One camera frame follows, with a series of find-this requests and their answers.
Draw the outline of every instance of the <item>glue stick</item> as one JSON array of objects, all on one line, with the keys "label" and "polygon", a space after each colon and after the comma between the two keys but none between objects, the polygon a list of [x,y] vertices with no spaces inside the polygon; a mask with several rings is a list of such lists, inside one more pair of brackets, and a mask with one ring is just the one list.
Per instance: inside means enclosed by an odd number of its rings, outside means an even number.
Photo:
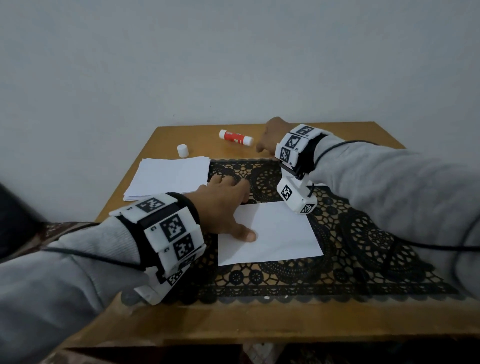
[{"label": "glue stick", "polygon": [[234,143],[243,144],[245,146],[253,145],[253,138],[251,136],[235,134],[232,132],[227,132],[226,130],[220,130],[220,138]]}]

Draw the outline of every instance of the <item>wrist-mounted device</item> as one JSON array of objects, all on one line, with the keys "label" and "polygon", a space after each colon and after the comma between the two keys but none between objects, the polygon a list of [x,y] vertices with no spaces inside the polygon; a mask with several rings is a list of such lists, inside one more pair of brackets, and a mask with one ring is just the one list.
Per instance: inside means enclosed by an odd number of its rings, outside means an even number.
[{"label": "wrist-mounted device", "polygon": [[156,267],[147,269],[147,273],[154,272],[149,286],[135,289],[151,304],[159,303],[206,249],[198,212],[181,194],[151,196],[112,211],[110,216],[119,219],[135,239],[141,265]]},{"label": "wrist-mounted device", "polygon": [[283,178],[276,190],[293,212],[309,214],[317,207],[317,198],[307,187],[308,174],[315,169],[313,154],[318,142],[331,134],[323,129],[300,124],[276,145],[275,157],[280,160],[283,168]]}]

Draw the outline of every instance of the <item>fingernail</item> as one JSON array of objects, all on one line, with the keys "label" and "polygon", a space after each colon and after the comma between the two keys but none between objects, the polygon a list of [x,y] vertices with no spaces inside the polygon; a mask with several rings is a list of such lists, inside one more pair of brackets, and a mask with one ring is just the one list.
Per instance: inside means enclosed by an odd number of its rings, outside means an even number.
[{"label": "fingernail", "polygon": [[257,240],[257,235],[254,232],[249,232],[247,235],[247,243],[252,243]]}]

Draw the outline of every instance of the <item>wooden table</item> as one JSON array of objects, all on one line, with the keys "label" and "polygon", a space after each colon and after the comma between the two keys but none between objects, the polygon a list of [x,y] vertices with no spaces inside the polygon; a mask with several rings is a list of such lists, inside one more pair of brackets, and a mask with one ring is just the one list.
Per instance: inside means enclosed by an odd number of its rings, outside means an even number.
[{"label": "wooden table", "polygon": [[[403,146],[374,122],[317,123],[346,139],[363,139],[393,148]],[[127,203],[122,201],[143,158],[177,159],[177,145],[187,144],[190,157],[214,159],[266,158],[248,148],[219,139],[221,129],[259,140],[264,125],[159,127],[97,218]],[[294,341],[391,340],[417,335],[478,335],[480,307],[473,299],[423,302],[370,300],[360,303],[292,301],[289,304],[174,304],[134,309],[117,297],[93,324],[69,339],[66,346],[170,345],[187,343],[243,343]]]}]

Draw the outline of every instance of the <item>hand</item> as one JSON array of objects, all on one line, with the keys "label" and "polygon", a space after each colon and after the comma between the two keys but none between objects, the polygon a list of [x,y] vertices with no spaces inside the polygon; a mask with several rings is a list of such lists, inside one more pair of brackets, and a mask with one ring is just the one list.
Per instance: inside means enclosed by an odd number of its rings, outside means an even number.
[{"label": "hand", "polygon": [[233,217],[242,202],[250,196],[250,183],[241,180],[235,185],[231,176],[215,175],[208,186],[201,185],[191,194],[185,194],[197,208],[200,215],[200,226],[205,232],[213,234],[230,234],[244,242],[254,242],[257,235],[245,225],[238,224]]},{"label": "hand", "polygon": [[260,153],[266,149],[272,156],[274,156],[276,145],[280,143],[285,134],[289,133],[292,129],[292,124],[278,116],[270,119],[265,126],[265,132],[263,133],[260,142],[257,143],[257,152]]}]

